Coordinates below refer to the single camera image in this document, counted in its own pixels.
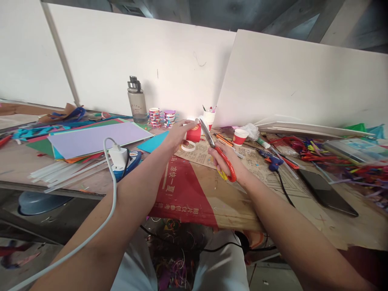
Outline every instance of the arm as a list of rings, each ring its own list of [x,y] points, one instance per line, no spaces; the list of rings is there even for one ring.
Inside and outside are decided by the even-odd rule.
[[[233,149],[217,143],[232,163],[238,183],[252,200],[260,221],[305,290],[372,290],[328,239],[297,209],[275,194],[242,164]],[[217,167],[229,169],[214,150]]]
[[[155,203],[168,160],[184,142],[185,132],[195,126],[196,122],[183,120],[170,130],[162,145],[118,183],[116,209],[105,227],[78,253],[37,280],[32,291],[110,290],[129,241]],[[105,221],[112,193],[94,208],[54,261],[84,242]]]

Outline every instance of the white charging cable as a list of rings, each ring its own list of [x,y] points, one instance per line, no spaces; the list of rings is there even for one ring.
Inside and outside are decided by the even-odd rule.
[[[45,275],[48,272],[50,272],[55,267],[57,267],[60,264],[62,264],[64,261],[66,261],[71,256],[75,255],[80,249],[82,249],[87,243],[89,243],[103,229],[103,227],[108,223],[108,221],[112,217],[113,212],[114,212],[114,210],[116,208],[117,186],[116,186],[116,177],[114,176],[112,165],[109,163],[108,151],[106,149],[106,141],[108,139],[110,139],[113,142],[114,145],[117,145],[116,142],[112,138],[110,138],[110,137],[107,137],[106,139],[104,139],[105,159],[106,159],[106,162],[108,164],[109,172],[110,172],[110,175],[112,176],[112,180],[113,180],[113,203],[112,203],[112,209],[110,210],[110,213],[109,213],[108,217],[105,219],[105,221],[102,223],[102,225],[100,225],[100,227],[90,237],[88,237],[82,244],[80,244],[78,247],[76,247],[74,250],[72,250],[66,256],[64,256],[63,258],[59,259],[54,264],[48,266],[47,268],[43,269],[42,271],[40,271],[40,272],[36,273],[35,275],[29,277],[28,279],[24,280],[23,282],[19,283],[18,285],[14,286],[13,288],[9,289],[8,291],[18,291],[18,290],[22,289],[23,287],[26,287],[27,285],[31,284],[35,280],[38,280],[40,277],[42,277],[43,275]]]

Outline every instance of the smartphone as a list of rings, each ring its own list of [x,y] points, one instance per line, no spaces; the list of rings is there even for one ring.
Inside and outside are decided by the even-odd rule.
[[[357,211],[353,209],[333,187],[320,175],[306,170],[298,170],[302,180],[305,181],[316,200],[324,207],[338,212],[358,217]]]

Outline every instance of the hand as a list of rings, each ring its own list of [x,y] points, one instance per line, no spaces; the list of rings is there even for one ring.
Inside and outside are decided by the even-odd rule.
[[[232,147],[224,145],[218,141],[215,143],[215,145],[224,152],[225,156],[232,164],[234,172],[236,173],[237,181],[239,182],[241,178],[246,175],[248,169],[243,165],[240,158],[236,155]],[[223,170],[226,175],[230,176],[230,170],[224,159],[219,155],[219,153],[213,148],[208,148],[207,152],[214,158],[214,165],[217,167],[217,170]]]
[[[168,148],[174,149],[176,152],[179,149],[179,145],[184,144],[186,146],[189,145],[188,141],[184,140],[186,132],[190,129],[193,129],[197,125],[196,121],[192,120],[181,120],[178,123],[174,124],[172,129],[169,131],[166,139],[163,144],[165,144]]]

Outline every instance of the scissor blade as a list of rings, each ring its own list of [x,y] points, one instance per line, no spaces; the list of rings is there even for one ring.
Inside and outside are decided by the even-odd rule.
[[[206,137],[206,140],[207,142],[209,143],[209,145],[214,148],[215,147],[215,144],[213,142],[213,139],[211,138],[210,136],[210,132],[209,132],[209,129],[207,128],[207,126],[204,124],[204,122],[199,119],[199,122],[201,123],[201,128],[202,128],[202,131],[203,133],[205,134],[205,137]]]

